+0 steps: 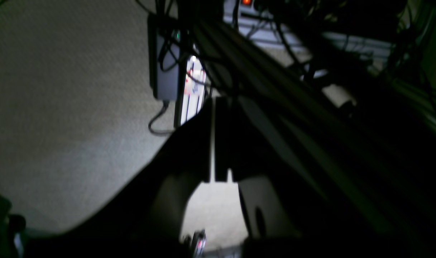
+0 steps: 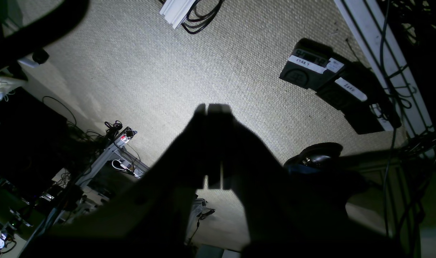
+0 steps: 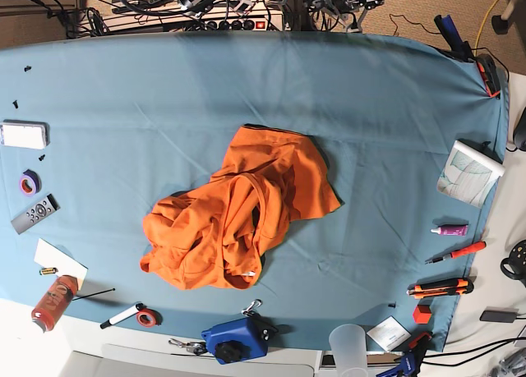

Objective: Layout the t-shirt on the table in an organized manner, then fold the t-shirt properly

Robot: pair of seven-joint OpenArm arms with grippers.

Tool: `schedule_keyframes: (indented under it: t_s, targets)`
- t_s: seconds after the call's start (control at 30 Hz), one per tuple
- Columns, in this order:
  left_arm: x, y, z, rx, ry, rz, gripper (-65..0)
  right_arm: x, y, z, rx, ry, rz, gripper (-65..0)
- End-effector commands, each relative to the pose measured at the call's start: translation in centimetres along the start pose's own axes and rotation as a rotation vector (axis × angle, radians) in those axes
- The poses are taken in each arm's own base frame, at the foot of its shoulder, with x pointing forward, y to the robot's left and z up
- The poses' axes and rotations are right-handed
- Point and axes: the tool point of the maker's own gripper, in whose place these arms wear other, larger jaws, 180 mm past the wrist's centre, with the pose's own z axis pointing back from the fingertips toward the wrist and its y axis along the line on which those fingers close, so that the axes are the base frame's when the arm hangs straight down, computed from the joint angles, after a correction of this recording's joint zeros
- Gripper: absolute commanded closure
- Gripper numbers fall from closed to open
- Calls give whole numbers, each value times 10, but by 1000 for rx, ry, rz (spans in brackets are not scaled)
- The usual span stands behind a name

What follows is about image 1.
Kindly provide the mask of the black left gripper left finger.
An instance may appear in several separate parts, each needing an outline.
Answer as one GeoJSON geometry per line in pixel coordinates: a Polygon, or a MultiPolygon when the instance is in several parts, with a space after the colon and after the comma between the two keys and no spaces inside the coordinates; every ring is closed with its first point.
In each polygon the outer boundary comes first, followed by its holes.
{"type": "Polygon", "coordinates": [[[185,209],[209,179],[212,101],[179,127],[105,206],[66,233],[31,238],[26,258],[186,258],[185,209]]]}

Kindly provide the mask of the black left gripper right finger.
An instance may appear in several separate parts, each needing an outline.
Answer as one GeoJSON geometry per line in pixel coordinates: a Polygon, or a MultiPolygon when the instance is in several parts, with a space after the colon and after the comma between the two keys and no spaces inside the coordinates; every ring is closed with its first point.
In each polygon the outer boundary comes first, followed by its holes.
{"type": "Polygon", "coordinates": [[[216,181],[238,186],[244,251],[311,251],[304,222],[311,176],[268,121],[228,98],[214,100],[216,181]]]}

